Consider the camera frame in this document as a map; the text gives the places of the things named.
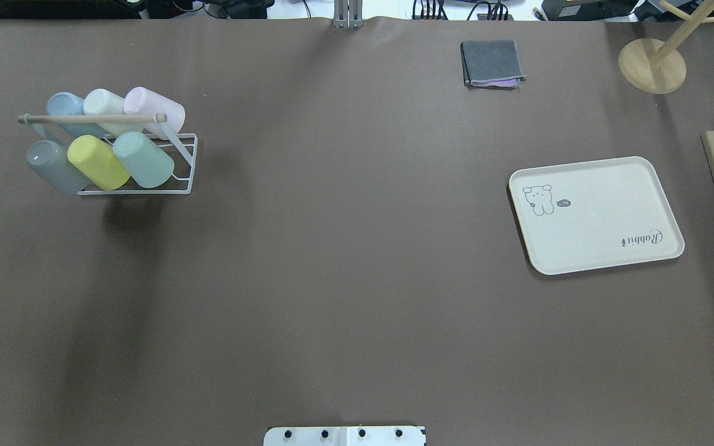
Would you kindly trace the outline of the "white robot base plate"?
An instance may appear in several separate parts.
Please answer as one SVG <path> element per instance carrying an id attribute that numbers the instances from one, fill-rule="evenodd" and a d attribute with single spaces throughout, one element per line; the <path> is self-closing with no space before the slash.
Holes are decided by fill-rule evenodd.
<path id="1" fill-rule="evenodd" d="M 263 445 L 426 445 L 418 426 L 292 426 L 267 430 Z"/>

